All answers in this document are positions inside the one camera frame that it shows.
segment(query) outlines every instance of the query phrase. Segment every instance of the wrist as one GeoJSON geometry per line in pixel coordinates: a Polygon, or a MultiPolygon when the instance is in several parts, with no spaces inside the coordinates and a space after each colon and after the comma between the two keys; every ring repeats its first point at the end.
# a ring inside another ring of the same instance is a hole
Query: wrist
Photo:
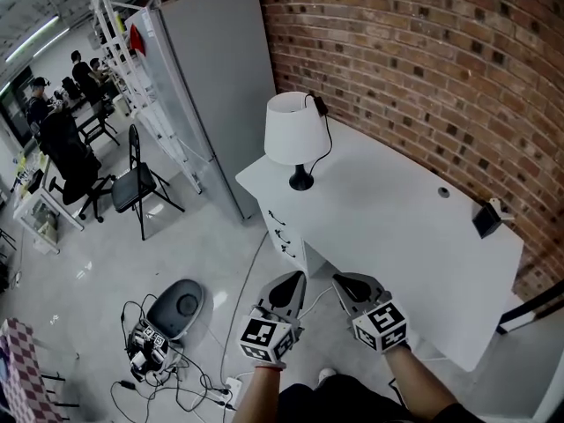
{"type": "Polygon", "coordinates": [[[391,347],[388,351],[386,351],[384,353],[385,357],[392,357],[392,356],[397,356],[397,355],[401,355],[401,353],[406,353],[406,352],[411,352],[412,350],[409,348],[409,346],[405,346],[403,344],[400,345],[396,345],[391,347]]]}
{"type": "Polygon", "coordinates": [[[264,374],[270,374],[270,373],[280,374],[282,373],[282,368],[276,367],[275,365],[257,365],[255,367],[255,373],[259,371],[264,374]]]}

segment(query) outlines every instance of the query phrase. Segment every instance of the drawer handle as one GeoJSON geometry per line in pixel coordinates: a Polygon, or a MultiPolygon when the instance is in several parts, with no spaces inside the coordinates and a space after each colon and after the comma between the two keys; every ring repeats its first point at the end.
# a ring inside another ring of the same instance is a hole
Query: drawer handle
{"type": "Polygon", "coordinates": [[[275,233],[276,236],[277,236],[280,240],[282,240],[285,244],[292,244],[291,241],[286,241],[284,238],[282,238],[282,237],[280,236],[280,234],[282,233],[281,230],[276,229],[276,230],[274,231],[274,233],[275,233]]]}
{"type": "Polygon", "coordinates": [[[296,258],[296,256],[293,256],[292,254],[290,254],[286,249],[287,249],[287,247],[282,245],[282,252],[284,252],[287,256],[290,256],[291,258],[296,258]]]}
{"type": "Polygon", "coordinates": [[[281,224],[282,226],[285,226],[285,225],[286,225],[285,222],[282,222],[282,221],[277,220],[276,217],[274,216],[274,213],[272,213],[272,211],[268,210],[268,214],[269,214],[269,216],[270,216],[272,219],[274,219],[276,222],[278,222],[278,223],[281,224]]]}

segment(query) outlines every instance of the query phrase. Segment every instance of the power strip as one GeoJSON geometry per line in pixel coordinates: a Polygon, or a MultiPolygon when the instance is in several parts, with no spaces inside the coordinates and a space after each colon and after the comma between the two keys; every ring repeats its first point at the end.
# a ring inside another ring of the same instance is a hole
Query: power strip
{"type": "MultiPolygon", "coordinates": [[[[224,395],[223,397],[221,397],[221,400],[224,401],[226,404],[229,403],[229,405],[231,405],[236,409],[237,407],[235,406],[235,404],[237,403],[237,399],[239,398],[239,394],[241,393],[242,386],[243,383],[238,379],[234,379],[233,377],[228,377],[226,380],[226,388],[229,389],[231,395],[229,394],[224,395]]],[[[223,409],[225,406],[218,404],[218,407],[223,409]]]]}

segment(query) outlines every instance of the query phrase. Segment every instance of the shoe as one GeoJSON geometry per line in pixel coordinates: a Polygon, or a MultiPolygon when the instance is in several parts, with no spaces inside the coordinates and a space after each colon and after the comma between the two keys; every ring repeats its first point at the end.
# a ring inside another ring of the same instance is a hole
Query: shoe
{"type": "Polygon", "coordinates": [[[324,368],[323,370],[321,370],[321,372],[319,373],[319,383],[317,385],[321,385],[321,383],[327,379],[329,376],[334,376],[336,375],[337,372],[333,369],[333,368],[324,368]]]}

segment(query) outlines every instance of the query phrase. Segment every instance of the ceiling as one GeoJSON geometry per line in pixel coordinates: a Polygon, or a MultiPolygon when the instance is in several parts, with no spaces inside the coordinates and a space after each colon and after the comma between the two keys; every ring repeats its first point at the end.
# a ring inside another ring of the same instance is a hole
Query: ceiling
{"type": "MultiPolygon", "coordinates": [[[[116,0],[128,3],[133,0],[116,0]]],[[[74,27],[93,14],[91,0],[0,0],[0,87],[12,79],[33,54],[66,27],[74,27]],[[9,63],[6,58],[31,34],[56,15],[60,19],[9,63]]]]}

